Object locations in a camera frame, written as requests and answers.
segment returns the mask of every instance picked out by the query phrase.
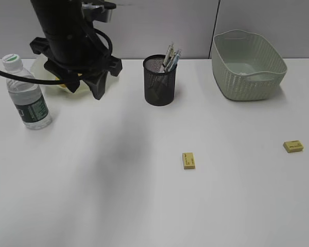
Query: plastic basket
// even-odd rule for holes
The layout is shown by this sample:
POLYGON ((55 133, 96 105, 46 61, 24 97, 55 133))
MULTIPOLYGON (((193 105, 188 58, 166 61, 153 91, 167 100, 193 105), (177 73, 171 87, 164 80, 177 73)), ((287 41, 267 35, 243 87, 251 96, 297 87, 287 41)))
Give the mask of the plastic basket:
POLYGON ((216 35, 213 44, 213 74, 228 99, 267 99, 287 72, 282 57, 259 34, 231 30, 216 35))

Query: yellow eraser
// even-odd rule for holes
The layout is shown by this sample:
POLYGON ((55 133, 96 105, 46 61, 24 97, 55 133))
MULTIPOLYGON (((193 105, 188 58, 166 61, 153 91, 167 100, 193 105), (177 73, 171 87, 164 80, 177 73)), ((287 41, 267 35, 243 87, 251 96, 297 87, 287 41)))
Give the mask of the yellow eraser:
POLYGON ((284 142, 283 146, 288 153, 300 152, 303 150, 303 146, 299 140, 292 140, 291 142, 284 142))
POLYGON ((195 169, 195 159, 193 153, 183 153, 183 166, 184 169, 195 169))

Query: bottle label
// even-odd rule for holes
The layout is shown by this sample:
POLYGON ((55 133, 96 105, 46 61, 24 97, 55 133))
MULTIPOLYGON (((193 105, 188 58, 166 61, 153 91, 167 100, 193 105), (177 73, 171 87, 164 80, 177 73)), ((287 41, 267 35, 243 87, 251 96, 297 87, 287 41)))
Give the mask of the bottle label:
POLYGON ((38 122, 43 120, 49 113, 43 95, 34 103, 27 105, 15 104, 23 122, 38 122))

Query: water bottle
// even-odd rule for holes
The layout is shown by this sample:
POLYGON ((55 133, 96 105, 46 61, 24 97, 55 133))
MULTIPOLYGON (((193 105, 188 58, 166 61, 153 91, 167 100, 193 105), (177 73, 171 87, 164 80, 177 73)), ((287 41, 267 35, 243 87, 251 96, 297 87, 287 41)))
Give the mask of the water bottle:
MULTIPOLYGON (((8 73, 26 78, 34 78, 23 67, 23 62, 19 55, 6 55, 2 61, 8 73)), ((39 85, 7 79, 7 89, 27 128, 39 130, 52 122, 52 117, 39 85)))

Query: pen holder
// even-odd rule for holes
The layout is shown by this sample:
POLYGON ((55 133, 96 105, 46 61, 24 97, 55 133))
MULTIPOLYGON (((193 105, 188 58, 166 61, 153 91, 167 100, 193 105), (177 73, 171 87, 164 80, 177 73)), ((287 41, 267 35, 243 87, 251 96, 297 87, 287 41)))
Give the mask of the pen holder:
POLYGON ((145 100, 158 107, 174 100, 177 65, 170 72, 159 73, 164 59, 164 55, 153 55, 143 62, 145 100))

